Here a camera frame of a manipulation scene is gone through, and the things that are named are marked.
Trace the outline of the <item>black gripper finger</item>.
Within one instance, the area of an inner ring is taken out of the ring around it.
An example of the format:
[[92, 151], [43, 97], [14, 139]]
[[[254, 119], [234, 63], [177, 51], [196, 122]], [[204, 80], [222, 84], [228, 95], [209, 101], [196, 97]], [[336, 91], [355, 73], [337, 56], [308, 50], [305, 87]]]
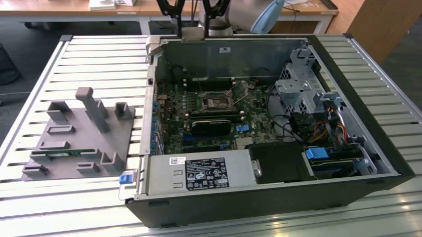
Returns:
[[229, 23], [224, 16], [229, 6], [228, 0], [202, 0], [200, 8], [200, 25], [208, 36], [228, 36]]
[[169, 16], [176, 22], [176, 36], [181, 37], [181, 11], [184, 7], [184, 0], [176, 0], [174, 4], [170, 5], [168, 0], [156, 0], [157, 6], [162, 16]]

